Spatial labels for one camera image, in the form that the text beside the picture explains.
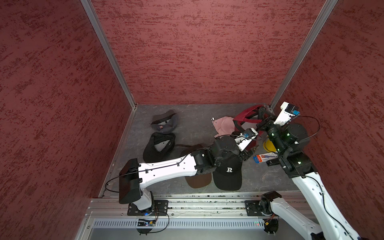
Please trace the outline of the black cap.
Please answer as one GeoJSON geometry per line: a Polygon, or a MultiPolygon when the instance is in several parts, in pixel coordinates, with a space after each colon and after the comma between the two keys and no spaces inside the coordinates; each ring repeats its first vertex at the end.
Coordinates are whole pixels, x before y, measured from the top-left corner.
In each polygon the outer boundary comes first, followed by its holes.
{"type": "Polygon", "coordinates": [[[176,145],[176,135],[153,133],[143,152],[145,163],[158,163],[165,160],[176,145]]]}

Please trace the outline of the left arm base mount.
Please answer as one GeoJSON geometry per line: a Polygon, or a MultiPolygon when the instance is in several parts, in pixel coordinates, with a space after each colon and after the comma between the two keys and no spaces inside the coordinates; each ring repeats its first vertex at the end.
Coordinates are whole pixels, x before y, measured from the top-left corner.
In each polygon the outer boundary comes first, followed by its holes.
{"type": "Polygon", "coordinates": [[[145,209],[139,210],[139,208],[134,204],[129,204],[129,208],[127,210],[128,216],[150,216],[154,217],[157,214],[161,214],[163,216],[168,212],[169,201],[168,200],[154,200],[152,201],[152,205],[145,209]]]}

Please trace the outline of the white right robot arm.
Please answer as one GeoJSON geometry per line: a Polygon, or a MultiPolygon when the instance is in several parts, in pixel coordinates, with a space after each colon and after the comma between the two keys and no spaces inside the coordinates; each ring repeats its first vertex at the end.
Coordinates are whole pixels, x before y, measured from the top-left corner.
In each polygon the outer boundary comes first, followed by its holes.
{"type": "Polygon", "coordinates": [[[318,222],[314,223],[294,209],[277,192],[262,195],[261,212],[266,216],[282,218],[305,240],[361,239],[326,190],[310,158],[303,152],[310,137],[302,125],[290,123],[292,118],[292,115],[284,119],[265,116],[257,129],[266,132],[276,148],[278,157],[271,163],[280,165],[299,188],[318,222]]]}

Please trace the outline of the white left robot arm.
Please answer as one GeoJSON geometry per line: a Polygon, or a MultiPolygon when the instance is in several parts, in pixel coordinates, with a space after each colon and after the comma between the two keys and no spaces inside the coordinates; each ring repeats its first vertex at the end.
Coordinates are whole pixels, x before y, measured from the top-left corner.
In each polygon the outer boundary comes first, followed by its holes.
{"type": "Polygon", "coordinates": [[[116,177],[119,181],[119,204],[134,204],[140,211],[154,208],[153,194],[146,188],[166,180],[193,177],[224,168],[233,171],[230,163],[241,163],[251,156],[246,147],[256,137],[249,134],[226,135],[216,139],[209,148],[158,163],[139,163],[128,160],[116,177]]]}

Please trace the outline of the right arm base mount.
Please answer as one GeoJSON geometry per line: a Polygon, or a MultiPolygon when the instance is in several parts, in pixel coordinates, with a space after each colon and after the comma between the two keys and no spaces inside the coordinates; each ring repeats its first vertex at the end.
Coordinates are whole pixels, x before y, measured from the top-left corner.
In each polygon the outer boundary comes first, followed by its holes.
{"type": "Polygon", "coordinates": [[[268,200],[245,201],[245,209],[249,217],[270,217],[274,213],[268,200]]]}

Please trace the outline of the pink baseball cap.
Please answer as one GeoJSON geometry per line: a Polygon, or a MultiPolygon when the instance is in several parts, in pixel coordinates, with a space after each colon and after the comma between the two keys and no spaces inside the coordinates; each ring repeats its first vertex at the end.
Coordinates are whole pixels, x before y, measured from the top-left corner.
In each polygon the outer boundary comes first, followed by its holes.
{"type": "Polygon", "coordinates": [[[212,118],[212,124],[217,132],[215,138],[230,135],[235,131],[235,124],[232,117],[222,117],[219,119],[212,118]]]}

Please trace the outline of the dark red baseball cap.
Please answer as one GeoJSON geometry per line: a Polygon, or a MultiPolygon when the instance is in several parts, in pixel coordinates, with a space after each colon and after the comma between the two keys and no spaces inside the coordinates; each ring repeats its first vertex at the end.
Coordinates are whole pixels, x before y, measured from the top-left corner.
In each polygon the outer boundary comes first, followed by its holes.
{"type": "MultiPolygon", "coordinates": [[[[234,119],[233,123],[235,130],[233,134],[243,133],[246,129],[257,129],[257,124],[262,120],[259,119],[259,110],[264,107],[264,105],[255,105],[250,108],[245,109],[240,114],[238,114],[234,119]]],[[[245,140],[248,145],[245,147],[246,151],[250,151],[252,148],[256,147],[265,140],[265,133],[260,131],[258,136],[254,140],[245,140]]]]}

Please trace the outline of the grey baseball cap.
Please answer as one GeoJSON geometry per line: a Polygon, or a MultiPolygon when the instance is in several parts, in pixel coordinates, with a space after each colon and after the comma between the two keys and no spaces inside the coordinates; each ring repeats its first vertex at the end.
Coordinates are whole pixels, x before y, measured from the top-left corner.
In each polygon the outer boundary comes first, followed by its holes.
{"type": "Polygon", "coordinates": [[[179,124],[179,116],[174,110],[164,114],[155,115],[152,118],[151,128],[161,134],[172,133],[179,124]]]}

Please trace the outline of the brown baseball cap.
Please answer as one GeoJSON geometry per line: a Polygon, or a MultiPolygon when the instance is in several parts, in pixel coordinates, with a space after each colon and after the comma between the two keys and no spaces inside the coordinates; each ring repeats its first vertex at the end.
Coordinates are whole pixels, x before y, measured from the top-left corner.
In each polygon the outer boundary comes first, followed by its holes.
{"type": "MultiPolygon", "coordinates": [[[[191,147],[186,148],[181,152],[181,157],[187,155],[190,152],[195,150],[199,150],[204,146],[201,144],[193,145],[191,147]]],[[[212,182],[212,174],[204,174],[204,175],[196,175],[192,177],[185,177],[187,184],[193,189],[199,189],[208,186],[212,182]]]]}

